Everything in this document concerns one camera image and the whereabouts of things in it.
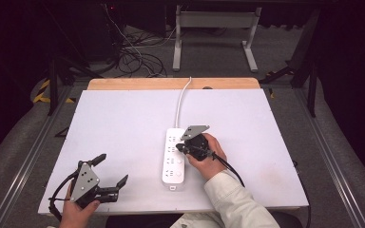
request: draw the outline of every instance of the power strip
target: power strip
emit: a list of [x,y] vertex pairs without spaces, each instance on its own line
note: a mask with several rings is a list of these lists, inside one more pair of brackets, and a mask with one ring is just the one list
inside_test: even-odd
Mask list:
[[183,143],[181,137],[184,132],[181,128],[169,128],[165,134],[162,181],[170,191],[183,188],[185,155],[176,144]]

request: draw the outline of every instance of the white cable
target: white cable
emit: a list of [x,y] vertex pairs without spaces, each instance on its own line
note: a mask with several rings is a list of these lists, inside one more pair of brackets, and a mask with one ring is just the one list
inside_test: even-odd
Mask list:
[[140,59],[139,59],[139,66],[142,64],[142,54],[141,54],[141,52],[139,52],[139,50],[137,50],[133,45],[132,45],[132,43],[130,43],[129,42],[129,40],[126,38],[126,36],[124,36],[124,34],[121,32],[121,30],[120,30],[120,28],[118,28],[118,25],[117,25],[117,23],[115,23],[112,19],[111,19],[111,16],[109,15],[109,13],[108,13],[108,8],[106,7],[106,4],[104,4],[104,5],[102,5],[103,6],[103,8],[105,9],[105,11],[106,11],[106,14],[107,14],[107,17],[108,17],[108,19],[112,22],[112,24],[117,28],[117,30],[120,32],[120,34],[127,40],[127,42],[136,50],[136,52],[138,52],[138,54],[139,54],[139,57],[141,57]]
[[186,83],[186,85],[183,87],[182,93],[180,94],[179,104],[177,105],[176,125],[175,125],[176,128],[179,128],[180,106],[182,104],[183,93],[185,92],[185,89],[188,87],[188,85],[191,83],[191,80],[192,80],[192,78],[189,77],[188,83]]
[[[167,43],[167,42],[170,40],[170,38],[171,38],[171,36],[173,35],[173,33],[174,33],[174,31],[175,31],[175,30],[176,30],[176,28],[174,28],[174,29],[171,31],[171,34],[168,36],[168,38],[167,38],[167,39],[165,39],[165,41],[164,41],[163,43],[161,43],[161,44],[158,44],[158,45],[148,45],[148,46],[136,46],[136,47],[134,47],[134,48],[151,48],[151,47],[159,47],[159,46],[162,46],[162,45],[164,45],[165,43]],[[140,43],[147,43],[147,42],[149,42],[149,41],[153,41],[153,40],[155,40],[155,39],[142,41],[142,42],[140,42]]]

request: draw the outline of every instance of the metal stand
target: metal stand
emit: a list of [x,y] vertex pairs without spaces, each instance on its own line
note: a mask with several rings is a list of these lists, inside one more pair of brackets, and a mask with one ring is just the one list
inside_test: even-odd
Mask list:
[[181,6],[176,10],[176,44],[174,46],[173,70],[179,71],[182,55],[181,28],[250,28],[246,41],[242,47],[247,57],[248,65],[252,72],[258,72],[257,64],[251,51],[251,44],[256,33],[261,8],[255,12],[207,12],[207,11],[181,11]]
[[307,98],[307,106],[310,114],[315,117],[314,112],[316,89],[317,89],[317,68],[316,68],[316,51],[310,46],[313,42],[314,31],[317,27],[320,9],[315,9],[301,33],[298,45],[292,55],[287,67],[276,73],[269,73],[265,79],[259,80],[260,84],[269,84],[281,76],[294,71],[294,77],[290,84],[292,87],[302,87],[310,77],[309,94]]

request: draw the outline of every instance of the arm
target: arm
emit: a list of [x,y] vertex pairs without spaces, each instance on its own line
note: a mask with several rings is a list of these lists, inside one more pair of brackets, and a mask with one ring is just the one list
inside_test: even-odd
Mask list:
[[[203,135],[210,149],[227,160],[219,142],[209,134]],[[189,155],[187,158],[208,180],[205,191],[221,214],[225,227],[279,227],[271,214],[253,200],[251,193],[232,178],[219,161],[211,158],[197,161]]]
[[209,180],[205,191],[225,227],[279,227],[271,214],[226,171]]

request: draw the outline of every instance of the white shirt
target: white shirt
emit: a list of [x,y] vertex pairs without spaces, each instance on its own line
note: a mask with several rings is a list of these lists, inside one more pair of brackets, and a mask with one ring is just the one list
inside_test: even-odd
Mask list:
[[171,228],[279,227],[271,214],[227,171],[215,175],[204,189],[216,212],[184,214]]

